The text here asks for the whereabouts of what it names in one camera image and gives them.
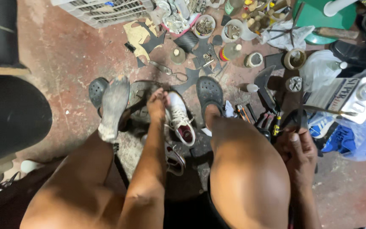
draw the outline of black shoe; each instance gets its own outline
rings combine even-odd
[[[366,47],[360,47],[343,41],[335,41],[329,49],[338,59],[349,64],[366,68]]]

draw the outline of person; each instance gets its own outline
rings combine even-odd
[[[214,79],[200,77],[196,87],[212,132],[209,192],[225,226],[284,229],[291,205],[296,227],[321,228],[312,191],[317,149],[309,132],[290,127],[273,146],[250,123],[222,117],[222,89]],[[167,98],[160,88],[148,99],[148,137],[126,194],[104,186],[114,155],[95,131],[37,192],[21,228],[162,228]]]

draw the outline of leg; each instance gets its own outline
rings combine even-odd
[[[232,228],[286,228],[290,181],[280,155],[257,129],[240,119],[205,111],[212,131],[211,199]]]
[[[113,149],[95,131],[58,167],[30,202],[22,228],[105,228],[116,225],[124,195],[103,186]]]

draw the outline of scissors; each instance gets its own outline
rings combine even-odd
[[[166,73],[169,76],[174,76],[177,80],[181,81],[181,82],[186,82],[188,77],[186,74],[184,73],[172,73],[172,70],[164,65],[159,64],[158,62],[155,61],[148,61],[148,63],[150,63],[151,65],[154,65],[155,67],[157,67],[161,72]],[[177,77],[177,75],[183,75],[184,77],[186,77],[186,80],[181,80]]]

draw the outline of hand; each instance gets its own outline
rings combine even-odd
[[[150,115],[150,120],[165,122],[165,107],[169,106],[170,97],[167,91],[163,91],[163,88],[156,90],[149,98],[146,103],[148,112]]]
[[[292,195],[312,190],[317,148],[307,129],[299,133],[285,130],[274,147],[282,156],[289,173]]]

